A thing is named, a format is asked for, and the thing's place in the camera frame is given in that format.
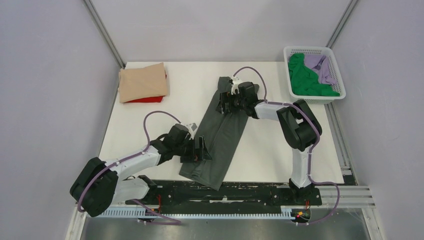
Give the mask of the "grey t shirt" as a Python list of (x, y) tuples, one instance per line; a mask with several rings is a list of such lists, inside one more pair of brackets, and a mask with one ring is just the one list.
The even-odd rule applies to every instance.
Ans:
[(231, 88), (228, 77), (218, 79), (217, 90), (195, 134), (204, 138), (212, 160), (183, 163), (179, 171), (180, 176), (214, 190), (219, 190), (224, 181), (249, 118), (244, 111), (226, 115), (216, 111), (220, 94)]

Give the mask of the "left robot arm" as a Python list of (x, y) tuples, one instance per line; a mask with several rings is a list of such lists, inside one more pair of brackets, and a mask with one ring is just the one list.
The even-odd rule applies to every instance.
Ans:
[(176, 123), (168, 133), (121, 159), (90, 159), (70, 187), (70, 195), (91, 217), (101, 215), (110, 205), (133, 199), (142, 200), (145, 204), (153, 203), (157, 198), (154, 183), (146, 176), (131, 176), (161, 165), (175, 156), (179, 157), (181, 163), (210, 162), (212, 157), (207, 150), (205, 137), (196, 137), (196, 130), (195, 123)]

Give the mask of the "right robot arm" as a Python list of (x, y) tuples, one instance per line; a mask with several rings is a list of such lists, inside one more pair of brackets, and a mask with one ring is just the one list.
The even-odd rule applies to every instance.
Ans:
[(312, 180), (312, 152), (320, 141), (322, 127), (305, 100), (293, 103), (259, 99), (252, 82), (237, 83), (231, 91), (219, 94), (216, 110), (221, 114), (243, 111), (254, 119), (277, 121), (292, 148), (289, 199), (302, 204), (316, 183)]

